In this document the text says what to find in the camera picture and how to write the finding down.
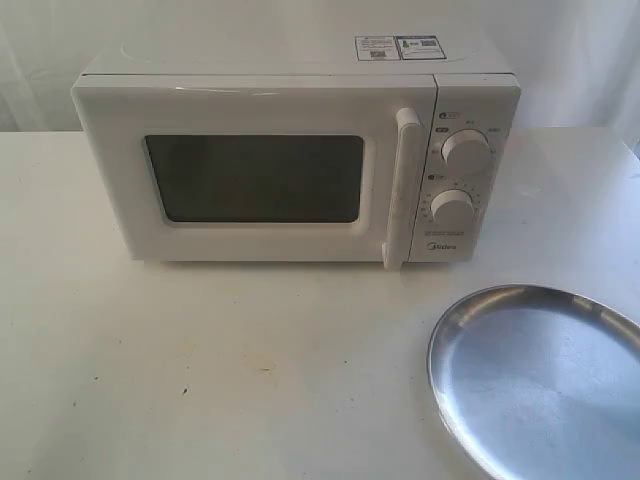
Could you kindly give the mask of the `round steel tray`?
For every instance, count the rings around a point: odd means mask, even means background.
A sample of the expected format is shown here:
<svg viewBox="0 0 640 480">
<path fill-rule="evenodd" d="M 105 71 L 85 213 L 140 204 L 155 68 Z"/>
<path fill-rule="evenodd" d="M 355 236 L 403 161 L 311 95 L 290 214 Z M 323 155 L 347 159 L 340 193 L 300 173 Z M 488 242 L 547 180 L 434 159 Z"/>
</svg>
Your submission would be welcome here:
<svg viewBox="0 0 640 480">
<path fill-rule="evenodd" d="M 489 477 L 638 477 L 639 326 L 616 310 L 486 288 L 440 316 L 426 367 L 443 425 Z"/>
</svg>

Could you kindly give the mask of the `upper white control knob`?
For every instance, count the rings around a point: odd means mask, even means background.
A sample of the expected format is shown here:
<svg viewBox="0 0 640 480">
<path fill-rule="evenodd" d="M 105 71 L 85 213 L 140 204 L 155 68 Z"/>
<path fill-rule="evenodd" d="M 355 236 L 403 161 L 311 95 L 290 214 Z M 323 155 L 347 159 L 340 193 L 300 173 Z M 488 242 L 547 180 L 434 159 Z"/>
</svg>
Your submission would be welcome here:
<svg viewBox="0 0 640 480">
<path fill-rule="evenodd" d="M 486 137 L 474 129 L 464 129 L 449 136 L 441 148 L 447 171 L 452 174 L 473 174 L 492 161 Z"/>
</svg>

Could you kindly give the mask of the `white backdrop curtain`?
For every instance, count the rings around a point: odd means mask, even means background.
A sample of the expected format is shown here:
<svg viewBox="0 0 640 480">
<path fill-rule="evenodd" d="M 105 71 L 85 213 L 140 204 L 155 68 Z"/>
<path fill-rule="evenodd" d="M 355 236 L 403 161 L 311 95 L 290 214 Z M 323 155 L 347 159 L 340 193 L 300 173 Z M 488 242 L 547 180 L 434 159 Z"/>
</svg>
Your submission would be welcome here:
<svg viewBox="0 0 640 480">
<path fill-rule="evenodd" d="M 152 1 L 4 1 L 1 128 L 74 131 L 70 89 Z M 636 1 L 462 1 L 523 88 L 519 126 L 606 126 L 639 150 Z"/>
</svg>

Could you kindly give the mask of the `white microwave door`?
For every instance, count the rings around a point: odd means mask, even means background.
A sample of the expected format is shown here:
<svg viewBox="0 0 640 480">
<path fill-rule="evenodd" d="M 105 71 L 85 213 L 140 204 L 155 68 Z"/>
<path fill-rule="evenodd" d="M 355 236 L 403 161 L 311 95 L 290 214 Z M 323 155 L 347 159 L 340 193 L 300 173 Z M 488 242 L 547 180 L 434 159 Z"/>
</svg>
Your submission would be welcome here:
<svg viewBox="0 0 640 480">
<path fill-rule="evenodd" d="M 72 89 L 132 257 L 410 256 L 430 75 L 84 75 Z"/>
</svg>

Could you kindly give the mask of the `white microwave oven body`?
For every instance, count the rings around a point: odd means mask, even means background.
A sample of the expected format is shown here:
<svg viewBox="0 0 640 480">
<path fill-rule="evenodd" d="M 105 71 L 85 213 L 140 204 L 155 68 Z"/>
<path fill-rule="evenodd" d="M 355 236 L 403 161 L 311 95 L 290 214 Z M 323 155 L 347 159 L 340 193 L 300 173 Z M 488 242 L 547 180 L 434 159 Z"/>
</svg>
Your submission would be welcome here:
<svg viewBox="0 0 640 480">
<path fill-rule="evenodd" d="M 450 60 L 444 50 L 446 60 L 361 62 L 357 60 L 354 38 L 336 35 L 330 47 L 318 52 L 303 49 L 300 53 L 283 42 L 251 39 L 236 42 L 219 52 L 209 52 L 202 60 L 189 59 L 185 48 L 162 52 L 155 43 L 149 43 L 146 50 L 150 59 L 139 61 L 135 59 L 136 47 L 123 45 L 119 52 L 102 54 L 79 78 L 84 75 L 430 75 L 436 82 L 437 100 L 406 263 L 469 259 L 477 243 L 520 97 L 521 89 L 515 76 L 494 53 Z M 452 174 L 447 171 L 441 148 L 449 136 L 464 129 L 477 130 L 486 137 L 492 161 L 473 174 Z M 433 220 L 431 201 L 450 189 L 465 191 L 471 197 L 474 221 L 463 228 L 438 225 Z"/>
</svg>

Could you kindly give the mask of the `blue label sticker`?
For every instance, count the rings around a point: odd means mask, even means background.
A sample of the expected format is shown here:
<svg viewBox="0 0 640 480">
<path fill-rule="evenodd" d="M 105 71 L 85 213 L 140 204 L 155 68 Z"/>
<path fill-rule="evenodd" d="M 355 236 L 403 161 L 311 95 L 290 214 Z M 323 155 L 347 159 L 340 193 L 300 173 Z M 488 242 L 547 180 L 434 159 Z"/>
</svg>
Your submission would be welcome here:
<svg viewBox="0 0 640 480">
<path fill-rule="evenodd" d="M 395 36 L 403 61 L 446 60 L 447 56 L 436 35 Z"/>
</svg>

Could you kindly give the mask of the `lower white control knob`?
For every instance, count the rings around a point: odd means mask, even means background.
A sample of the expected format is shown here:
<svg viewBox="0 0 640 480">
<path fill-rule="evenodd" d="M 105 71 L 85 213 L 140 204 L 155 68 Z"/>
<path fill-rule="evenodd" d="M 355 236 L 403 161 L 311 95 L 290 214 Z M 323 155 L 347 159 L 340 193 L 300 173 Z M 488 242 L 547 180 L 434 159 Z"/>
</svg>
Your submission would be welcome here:
<svg viewBox="0 0 640 480">
<path fill-rule="evenodd" d="M 470 195 L 450 189 L 436 195 L 430 205 L 433 220 L 438 225 L 463 228 L 474 221 L 474 206 Z"/>
</svg>

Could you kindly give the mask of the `white label sticker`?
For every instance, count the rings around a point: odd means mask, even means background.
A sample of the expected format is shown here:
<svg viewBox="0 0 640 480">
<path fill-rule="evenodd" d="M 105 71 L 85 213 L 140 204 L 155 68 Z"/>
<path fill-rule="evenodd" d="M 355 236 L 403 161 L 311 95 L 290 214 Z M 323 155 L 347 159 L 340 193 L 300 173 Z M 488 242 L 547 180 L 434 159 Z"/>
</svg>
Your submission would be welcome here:
<svg viewBox="0 0 640 480">
<path fill-rule="evenodd" d="M 354 38 L 357 60 L 361 62 L 400 61 L 393 35 L 359 35 Z"/>
</svg>

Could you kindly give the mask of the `white control knob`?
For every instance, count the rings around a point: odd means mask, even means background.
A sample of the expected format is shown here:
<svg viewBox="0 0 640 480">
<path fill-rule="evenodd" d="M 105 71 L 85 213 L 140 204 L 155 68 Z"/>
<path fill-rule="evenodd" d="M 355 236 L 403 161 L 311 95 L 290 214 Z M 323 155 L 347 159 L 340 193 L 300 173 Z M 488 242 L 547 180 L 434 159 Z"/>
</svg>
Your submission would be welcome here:
<svg viewBox="0 0 640 480">
<path fill-rule="evenodd" d="M 464 129 L 449 136 L 441 148 L 447 171 L 452 174 L 473 174 L 492 161 L 486 137 L 474 129 Z"/>
<path fill-rule="evenodd" d="M 463 228 L 474 221 L 474 206 L 470 195 L 450 189 L 436 195 L 430 205 L 433 220 L 438 225 Z"/>
</svg>

